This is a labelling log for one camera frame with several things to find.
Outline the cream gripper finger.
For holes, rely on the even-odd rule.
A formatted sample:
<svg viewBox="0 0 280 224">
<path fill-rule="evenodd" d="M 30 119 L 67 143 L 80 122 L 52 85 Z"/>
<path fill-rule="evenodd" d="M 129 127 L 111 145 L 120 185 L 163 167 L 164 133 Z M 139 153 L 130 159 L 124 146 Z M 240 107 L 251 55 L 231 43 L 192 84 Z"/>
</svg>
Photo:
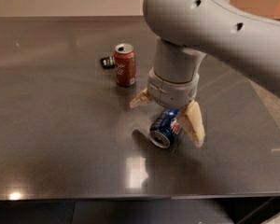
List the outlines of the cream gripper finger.
<svg viewBox="0 0 280 224">
<path fill-rule="evenodd" d="M 134 109 L 138 106 L 148 105 L 152 101 L 153 97 L 149 94 L 148 89 L 143 89 L 130 101 L 130 108 Z"/>
<path fill-rule="evenodd" d="M 180 110 L 176 118 L 193 144 L 196 147 L 201 147 L 205 138 L 205 130 L 199 104 L 192 100 Z"/>
</svg>

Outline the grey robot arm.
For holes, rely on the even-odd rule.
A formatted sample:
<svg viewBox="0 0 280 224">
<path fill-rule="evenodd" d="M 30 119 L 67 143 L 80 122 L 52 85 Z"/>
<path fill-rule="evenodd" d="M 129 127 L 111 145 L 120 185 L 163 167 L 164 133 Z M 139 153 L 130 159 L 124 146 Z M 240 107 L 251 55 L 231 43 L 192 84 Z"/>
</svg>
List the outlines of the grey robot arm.
<svg viewBox="0 0 280 224">
<path fill-rule="evenodd" d="M 280 97 L 280 21 L 243 12 L 230 0 L 144 0 L 143 14 L 158 40 L 147 87 L 130 107 L 154 101 L 177 109 L 178 124 L 201 146 L 205 132 L 195 96 L 207 54 Z"/>
</svg>

